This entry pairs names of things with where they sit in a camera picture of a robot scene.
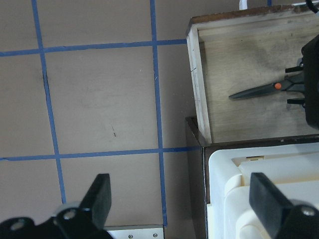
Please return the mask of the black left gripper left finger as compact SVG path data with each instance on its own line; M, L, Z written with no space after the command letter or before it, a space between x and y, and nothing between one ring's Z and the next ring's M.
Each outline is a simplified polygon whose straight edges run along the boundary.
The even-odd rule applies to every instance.
M0 224L2 239L110 239L104 224L111 208L109 174L98 174L78 207L69 207L36 225L17 217Z

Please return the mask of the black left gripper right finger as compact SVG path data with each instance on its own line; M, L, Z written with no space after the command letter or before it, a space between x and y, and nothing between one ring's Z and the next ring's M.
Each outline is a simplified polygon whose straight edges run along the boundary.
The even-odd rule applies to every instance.
M319 210L288 199L262 172L250 177L249 204L272 239L317 239Z

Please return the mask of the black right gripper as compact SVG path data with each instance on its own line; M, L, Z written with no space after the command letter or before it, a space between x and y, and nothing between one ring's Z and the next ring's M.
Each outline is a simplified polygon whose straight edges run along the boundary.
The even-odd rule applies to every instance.
M304 70L305 99L287 99L291 105L304 105L307 124L319 128L319 36L302 48L303 66L286 68L285 73Z

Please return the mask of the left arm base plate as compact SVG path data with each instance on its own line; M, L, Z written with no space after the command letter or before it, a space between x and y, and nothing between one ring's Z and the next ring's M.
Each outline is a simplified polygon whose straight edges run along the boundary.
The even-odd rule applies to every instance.
M164 239L162 225L104 227L114 239Z

